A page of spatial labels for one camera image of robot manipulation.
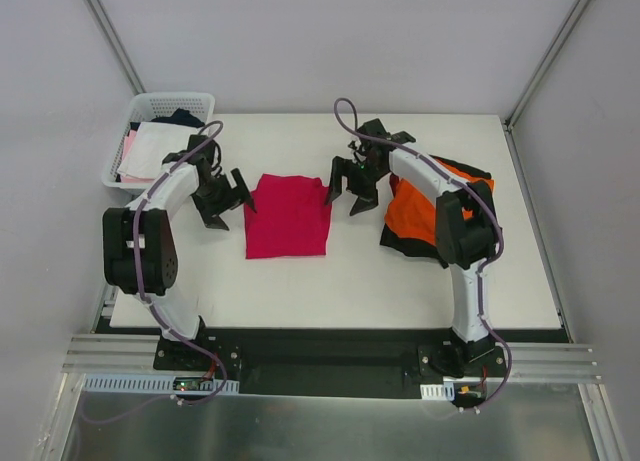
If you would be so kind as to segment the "magenta t shirt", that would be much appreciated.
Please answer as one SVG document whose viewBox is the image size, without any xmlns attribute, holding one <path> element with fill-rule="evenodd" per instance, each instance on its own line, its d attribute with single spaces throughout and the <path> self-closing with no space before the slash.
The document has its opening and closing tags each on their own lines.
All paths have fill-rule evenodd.
<svg viewBox="0 0 640 461">
<path fill-rule="evenodd" d="M 264 174 L 244 209 L 246 257 L 317 257 L 327 251 L 332 206 L 319 178 Z"/>
</svg>

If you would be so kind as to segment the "black t shirt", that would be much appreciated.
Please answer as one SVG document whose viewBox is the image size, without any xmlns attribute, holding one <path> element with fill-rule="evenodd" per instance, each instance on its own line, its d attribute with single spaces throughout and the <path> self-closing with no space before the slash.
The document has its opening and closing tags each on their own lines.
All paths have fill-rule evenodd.
<svg viewBox="0 0 640 461">
<path fill-rule="evenodd" d="M 418 166 L 421 165 L 421 169 L 424 168 L 424 161 L 413 160 L 415 166 L 409 168 L 406 166 L 404 158 L 409 158 L 410 154 L 404 151 L 397 151 L 395 154 L 390 154 L 390 166 L 392 174 L 395 174 L 401 179 L 408 181 L 413 187 L 415 187 L 423 196 L 425 196 L 430 202 L 433 203 L 435 210 L 436 198 L 442 194 L 441 188 L 450 188 L 450 185 L 440 175 L 433 174 L 432 168 L 429 168 L 427 172 L 433 175 L 433 181 L 427 182 L 423 180 L 422 175 L 415 173 Z M 436 249 L 436 222 L 435 222 L 435 246 L 432 247 L 426 242 L 418 241 L 414 239 L 400 239 L 398 235 L 391 232 L 391 229 L 384 225 L 380 244 L 389 248 L 393 248 L 405 256 L 418 257 L 418 258 L 432 258 L 437 260 L 443 268 L 447 268 L 448 264 L 439 255 Z"/>
</svg>

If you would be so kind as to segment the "orange t shirt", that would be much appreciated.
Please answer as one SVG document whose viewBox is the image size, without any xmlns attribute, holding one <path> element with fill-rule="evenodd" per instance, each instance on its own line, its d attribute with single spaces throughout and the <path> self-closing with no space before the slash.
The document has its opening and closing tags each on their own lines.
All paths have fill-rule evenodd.
<svg viewBox="0 0 640 461">
<path fill-rule="evenodd" d="M 436 156 L 435 159 L 455 174 L 471 182 L 485 179 L 491 189 L 494 181 L 489 172 Z M 385 214 L 385 226 L 400 239 L 414 239 L 435 246 L 436 210 L 432 202 L 423 196 L 408 181 L 395 174 L 390 176 L 393 199 Z"/>
</svg>

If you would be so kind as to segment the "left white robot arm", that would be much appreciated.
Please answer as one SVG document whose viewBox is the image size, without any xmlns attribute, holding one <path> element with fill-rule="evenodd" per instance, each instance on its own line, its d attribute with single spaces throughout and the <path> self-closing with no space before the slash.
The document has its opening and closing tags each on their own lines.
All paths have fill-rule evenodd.
<svg viewBox="0 0 640 461">
<path fill-rule="evenodd" d="M 178 342 L 177 358 L 192 370 L 217 356 L 198 337 L 203 320 L 178 287 L 179 260 L 171 220 L 192 200 L 208 229 L 228 230 L 221 215 L 256 203 L 239 169 L 221 171 L 216 137 L 197 133 L 187 148 L 167 154 L 151 185 L 128 205 L 109 208 L 102 217 L 106 282 L 132 295 L 161 329 L 162 338 Z"/>
</svg>

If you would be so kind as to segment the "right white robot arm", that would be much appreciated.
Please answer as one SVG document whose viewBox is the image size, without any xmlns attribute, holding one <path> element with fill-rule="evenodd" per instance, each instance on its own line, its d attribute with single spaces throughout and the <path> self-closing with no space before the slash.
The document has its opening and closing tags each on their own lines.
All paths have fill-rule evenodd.
<svg viewBox="0 0 640 461">
<path fill-rule="evenodd" d="M 469 181 L 436 158 L 409 145 L 405 131 L 388 133 L 379 119 L 350 132 L 352 157 L 332 159 L 327 204 L 344 190 L 356 196 L 352 216 L 378 206 L 377 182 L 392 173 L 408 181 L 435 207 L 435 248 L 449 266 L 454 316 L 449 343 L 429 355 L 435 372 L 454 378 L 481 369 L 497 337 L 485 312 L 485 270 L 502 254 L 504 241 L 486 180 Z"/>
</svg>

